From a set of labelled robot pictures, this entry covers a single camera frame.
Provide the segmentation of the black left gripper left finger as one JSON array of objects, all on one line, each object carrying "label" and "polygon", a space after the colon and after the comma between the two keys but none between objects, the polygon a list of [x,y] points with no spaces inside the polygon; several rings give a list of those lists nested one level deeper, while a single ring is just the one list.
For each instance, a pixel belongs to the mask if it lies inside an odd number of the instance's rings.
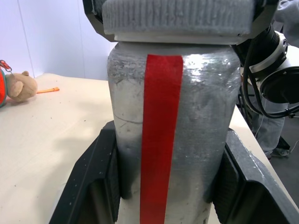
[{"label": "black left gripper left finger", "polygon": [[75,163],[51,224],[114,224],[120,207],[120,184],[114,122]]}]

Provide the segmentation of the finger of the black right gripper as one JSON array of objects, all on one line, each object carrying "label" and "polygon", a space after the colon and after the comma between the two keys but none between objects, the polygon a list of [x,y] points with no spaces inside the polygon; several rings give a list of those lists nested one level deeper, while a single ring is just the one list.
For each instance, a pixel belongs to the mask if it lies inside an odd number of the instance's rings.
[{"label": "finger of the black right gripper", "polygon": [[107,35],[104,32],[102,6],[106,0],[82,0],[84,13],[87,16],[92,27],[102,37],[110,42],[116,42],[114,35]]},{"label": "finger of the black right gripper", "polygon": [[255,38],[271,24],[279,0],[254,0],[253,21],[249,34],[241,35],[238,45]]}]

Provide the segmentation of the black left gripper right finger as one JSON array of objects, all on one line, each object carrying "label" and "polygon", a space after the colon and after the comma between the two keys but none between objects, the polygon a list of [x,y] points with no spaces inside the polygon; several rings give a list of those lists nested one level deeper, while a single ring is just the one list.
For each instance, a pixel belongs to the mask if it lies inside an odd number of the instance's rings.
[{"label": "black left gripper right finger", "polygon": [[297,224],[299,213],[268,168],[230,129],[213,204],[222,224]]}]

